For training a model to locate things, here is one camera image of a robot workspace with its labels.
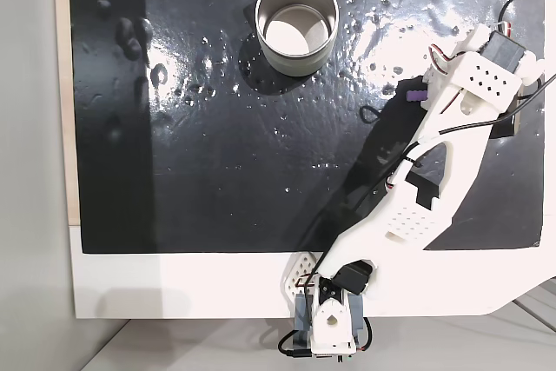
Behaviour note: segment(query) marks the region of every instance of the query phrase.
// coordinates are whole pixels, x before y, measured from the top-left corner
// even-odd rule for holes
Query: white robotic arm
[[[386,180],[387,195],[368,217],[339,235],[317,263],[316,280],[311,281],[312,320],[307,320],[312,325],[312,354],[355,352],[354,312],[348,296],[364,294],[371,273],[380,274],[381,261],[394,251],[422,250],[452,224],[479,172],[491,121],[507,112],[522,86],[544,71],[543,61],[532,52],[485,25],[458,43],[451,58],[440,51],[443,66],[432,51],[431,56],[434,65],[423,77],[428,97],[421,102],[427,114]],[[460,128],[473,123],[478,125]],[[446,167],[435,186],[411,168],[440,143],[446,145]],[[314,262],[309,254],[301,256]]]

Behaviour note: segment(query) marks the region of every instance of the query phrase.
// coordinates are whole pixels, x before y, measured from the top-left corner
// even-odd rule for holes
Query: metal mug
[[[336,0],[258,0],[255,25],[262,52],[287,76],[307,76],[327,61],[338,33]]]

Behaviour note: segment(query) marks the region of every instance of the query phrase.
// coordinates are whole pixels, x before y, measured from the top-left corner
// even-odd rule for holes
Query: water droplet
[[[396,89],[395,89],[395,87],[394,87],[392,84],[390,84],[390,83],[387,83],[387,84],[382,88],[382,94],[383,94],[384,96],[393,96],[393,95],[395,95],[395,93],[396,93]]]
[[[151,71],[150,71],[150,81],[153,83],[153,86],[157,88],[160,84],[166,84],[168,81],[168,71],[164,64],[158,63]]]
[[[106,121],[106,135],[110,143],[116,145],[122,138],[122,123],[120,118],[112,115]]]
[[[150,23],[150,20],[144,17],[137,19],[135,30],[137,41],[139,41],[143,48],[146,48],[153,39],[153,25]]]
[[[361,23],[360,20],[355,19],[352,23],[352,28],[354,29],[355,32],[362,32],[363,31],[363,25]]]
[[[191,93],[202,93],[202,86],[200,84],[194,83],[194,84],[190,84],[188,87],[188,90]]]
[[[116,42],[125,50],[128,42],[136,37],[133,23],[127,17],[121,17],[116,24]]]
[[[141,44],[136,38],[131,38],[128,43],[123,47],[123,54],[130,61],[136,61],[141,56]]]
[[[110,16],[110,12],[112,11],[112,3],[108,0],[97,0],[96,11],[98,12],[98,16],[102,19],[106,19]]]

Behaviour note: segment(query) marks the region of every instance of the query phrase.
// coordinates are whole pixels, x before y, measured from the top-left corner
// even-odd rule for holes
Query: black tabletop
[[[275,72],[253,35],[256,0],[70,0],[83,251],[323,250],[383,195],[356,203],[424,111],[427,46],[504,0],[338,0],[329,61]],[[509,10],[542,56],[544,0]],[[524,248],[542,226],[540,98],[515,137],[491,140],[453,226],[429,249]],[[442,149],[421,174],[438,182]]]

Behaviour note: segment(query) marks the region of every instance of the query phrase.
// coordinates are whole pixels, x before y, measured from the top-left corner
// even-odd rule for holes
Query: gray floor
[[[372,347],[340,366],[279,354],[276,343],[291,329],[284,320],[131,321],[84,370],[554,370],[556,334],[513,304],[487,316],[372,323]]]

